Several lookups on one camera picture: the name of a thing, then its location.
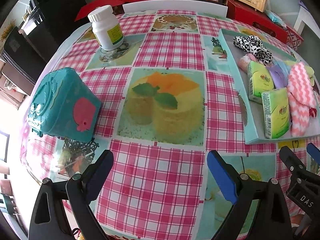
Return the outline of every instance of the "light blue tray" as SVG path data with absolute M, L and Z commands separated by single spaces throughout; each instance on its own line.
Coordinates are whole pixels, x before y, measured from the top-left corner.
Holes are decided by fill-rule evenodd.
M 265 137 L 264 132 L 264 116 L 263 116 L 263 108 L 262 105 L 250 101 L 248 99 L 248 76 L 242 70 L 239 70 L 236 61 L 240 59 L 242 56 L 247 54 L 242 49 L 237 48 L 233 45 L 233 37 L 234 36 L 244 36 L 247 37 L 248 35 L 221 29 L 219 32 L 219 41 L 224 50 L 226 50 L 228 58 L 228 64 L 230 67 L 230 72 L 233 75 L 235 88 L 239 93 L 239 102 L 241 101 L 244 103 L 244 107 L 242 108 L 242 116 L 245 119 L 247 116 L 247 124 L 244 124 L 244 141 L 246 144 L 259 144 L 259 143 L 274 143 L 279 141 L 289 141 L 289 140 L 298 140 L 302 138 L 314 137 L 320 135 L 320 108 L 317 105 L 316 109 L 318 115 L 316 118 L 311 118 L 309 127 L 302 137 L 292 137 L 291 131 L 289 130 L 277 139 L 268 139 Z M 281 59 L 281 60 L 292 60 L 296 61 L 296 59 L 286 52 L 278 49 L 270 45 L 269 43 L 263 43 L 267 49 L 272 52 L 272 55 Z

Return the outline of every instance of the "red box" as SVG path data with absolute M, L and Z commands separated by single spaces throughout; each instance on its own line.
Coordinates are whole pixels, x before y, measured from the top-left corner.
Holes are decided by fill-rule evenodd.
M 287 32 L 281 26 L 273 23 L 267 15 L 255 11 L 252 7 L 236 0 L 228 0 L 227 17 L 238 22 L 253 26 L 275 37 L 284 44 L 287 43 Z
M 0 179 L 0 193 L 8 196 L 13 196 L 9 179 Z
M 294 28 L 287 26 L 288 37 L 287 37 L 287 45 L 297 51 L 298 47 L 302 44 L 303 38 L 297 33 Z

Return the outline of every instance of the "purple cloth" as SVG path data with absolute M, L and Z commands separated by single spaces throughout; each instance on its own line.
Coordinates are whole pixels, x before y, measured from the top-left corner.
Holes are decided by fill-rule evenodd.
M 278 65 L 273 65 L 272 67 L 267 67 L 272 77 L 273 83 L 276 88 L 287 87 L 288 81 L 284 76 L 282 69 Z

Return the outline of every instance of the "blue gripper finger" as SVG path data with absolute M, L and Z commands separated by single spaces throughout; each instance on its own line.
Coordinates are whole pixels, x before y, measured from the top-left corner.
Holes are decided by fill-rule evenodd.
M 313 143 L 307 145 L 307 152 L 320 165 L 320 151 Z
M 208 153 L 207 164 L 225 200 L 230 201 L 234 205 L 238 200 L 236 184 L 230 178 L 228 172 L 222 167 L 219 160 L 215 157 L 215 153 L 213 151 Z

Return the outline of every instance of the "white chair back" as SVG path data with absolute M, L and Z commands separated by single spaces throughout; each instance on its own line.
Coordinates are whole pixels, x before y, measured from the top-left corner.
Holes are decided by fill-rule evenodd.
M 194 0 L 148 0 L 123 5 L 125 13 L 147 10 L 188 10 L 227 16 L 228 7 L 220 4 Z

